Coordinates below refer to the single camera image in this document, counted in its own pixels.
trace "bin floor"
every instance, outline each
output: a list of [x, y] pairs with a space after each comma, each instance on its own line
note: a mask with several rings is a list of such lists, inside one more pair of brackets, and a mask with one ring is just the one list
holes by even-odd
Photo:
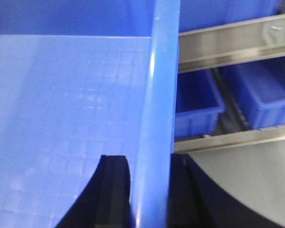
[[150, 38], [0, 35], [0, 228], [54, 227], [138, 148]]

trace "blue bin rim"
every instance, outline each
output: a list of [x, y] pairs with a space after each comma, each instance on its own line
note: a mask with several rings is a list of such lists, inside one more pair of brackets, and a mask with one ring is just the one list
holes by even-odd
[[185, 118], [185, 117], [188, 117], [189, 115], [198, 115], [198, 114], [222, 113], [225, 111], [225, 103], [223, 101], [222, 96], [220, 95], [219, 89], [217, 88], [215, 84], [211, 70], [209, 69], [201, 70], [200, 72], [203, 72], [205, 74], [204, 77], [206, 78], [210, 86], [209, 91], [214, 96], [217, 106], [176, 113], [175, 114], [176, 118]]
[[285, 106], [285, 98], [284, 99], [277, 99], [277, 100], [272, 101], [272, 102], [263, 102], [261, 100], [261, 98], [258, 96], [255, 89], [251, 86], [251, 84], [247, 80], [244, 80], [242, 75], [238, 75], [238, 77], [241, 80], [241, 83], [243, 83], [243, 85], [247, 88], [249, 93], [252, 95], [252, 97], [253, 97], [256, 105], [257, 105], [256, 108], [262, 110], [262, 109], [272, 109], [272, 108]]

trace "blue storage crate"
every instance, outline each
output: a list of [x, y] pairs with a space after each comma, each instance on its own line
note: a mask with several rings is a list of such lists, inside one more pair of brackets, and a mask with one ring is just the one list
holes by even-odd
[[0, 1], [0, 228], [54, 227], [101, 154], [138, 228], [164, 228], [178, 0]]
[[280, 0], [181, 0], [180, 32], [277, 13]]
[[285, 124], [285, 58], [226, 66], [222, 73], [252, 128]]
[[175, 138], [212, 133], [224, 110], [210, 70], [178, 75]]

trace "blue bin wall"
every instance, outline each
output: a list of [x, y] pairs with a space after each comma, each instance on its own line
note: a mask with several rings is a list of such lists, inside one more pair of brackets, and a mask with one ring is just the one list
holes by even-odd
[[285, 58], [226, 66], [222, 74], [252, 128], [285, 124]]
[[280, 0], [182, 0], [180, 32], [276, 14]]
[[166, 226], [179, 5], [0, 1], [0, 228], [54, 227], [101, 154], [129, 161], [135, 226]]
[[212, 133], [224, 110], [210, 70], [178, 75], [175, 138]]
[[155, 0], [0, 0], [0, 34], [150, 36]]

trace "black rubber part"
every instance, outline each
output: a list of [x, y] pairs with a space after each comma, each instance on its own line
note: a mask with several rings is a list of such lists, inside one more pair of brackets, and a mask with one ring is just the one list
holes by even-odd
[[56, 228], [128, 228], [129, 197], [126, 158], [102, 155], [91, 180]]

